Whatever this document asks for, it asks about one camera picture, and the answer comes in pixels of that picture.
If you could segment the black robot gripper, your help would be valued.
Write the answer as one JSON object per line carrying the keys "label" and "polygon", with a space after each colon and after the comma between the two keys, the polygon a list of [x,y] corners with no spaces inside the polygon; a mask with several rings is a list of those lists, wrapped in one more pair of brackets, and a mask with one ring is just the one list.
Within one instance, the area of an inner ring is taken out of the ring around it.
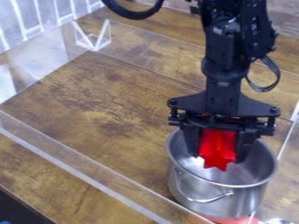
{"label": "black robot gripper", "polygon": [[237,163],[242,163],[261,136],[273,136],[281,108],[258,101],[241,92],[241,81],[227,86],[207,79],[207,89],[198,94],[171,98],[169,123],[181,126],[187,151],[199,156],[202,130],[238,132]]}

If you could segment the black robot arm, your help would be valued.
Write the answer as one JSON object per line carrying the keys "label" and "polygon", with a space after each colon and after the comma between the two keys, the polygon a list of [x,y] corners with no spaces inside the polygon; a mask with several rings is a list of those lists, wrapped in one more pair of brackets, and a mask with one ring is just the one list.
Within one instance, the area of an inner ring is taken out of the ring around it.
{"label": "black robot arm", "polygon": [[275,132],[281,109],[247,97],[241,87],[255,60],[281,74],[267,57],[277,48],[278,33],[267,16],[267,0],[199,0],[199,14],[206,90],[169,100],[169,121],[183,132],[189,154],[203,158],[207,168],[225,170],[227,164],[246,160],[258,138]]}

